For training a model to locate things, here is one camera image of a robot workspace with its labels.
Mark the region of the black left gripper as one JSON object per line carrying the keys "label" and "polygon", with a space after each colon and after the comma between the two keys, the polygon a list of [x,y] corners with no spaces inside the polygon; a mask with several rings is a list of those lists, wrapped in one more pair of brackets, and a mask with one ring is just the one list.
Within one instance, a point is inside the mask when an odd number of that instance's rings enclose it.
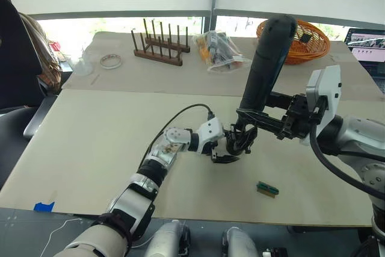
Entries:
{"label": "black left gripper", "polygon": [[[224,130],[223,136],[211,142],[211,160],[216,164],[229,164],[239,160],[239,157],[233,156],[227,151],[228,131]],[[242,124],[235,123],[230,125],[230,136],[242,136]]]}

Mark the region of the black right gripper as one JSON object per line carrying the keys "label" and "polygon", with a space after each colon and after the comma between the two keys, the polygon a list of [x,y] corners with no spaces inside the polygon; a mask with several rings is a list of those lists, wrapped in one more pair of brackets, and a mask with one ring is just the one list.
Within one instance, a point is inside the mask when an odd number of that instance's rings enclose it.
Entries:
{"label": "black right gripper", "polygon": [[310,132],[310,117],[307,98],[305,95],[294,96],[272,91],[267,97],[266,105],[271,108],[286,110],[282,120],[274,119],[269,115],[251,109],[238,108],[237,124],[241,126],[253,125],[254,127],[271,132],[277,137],[305,139]]}

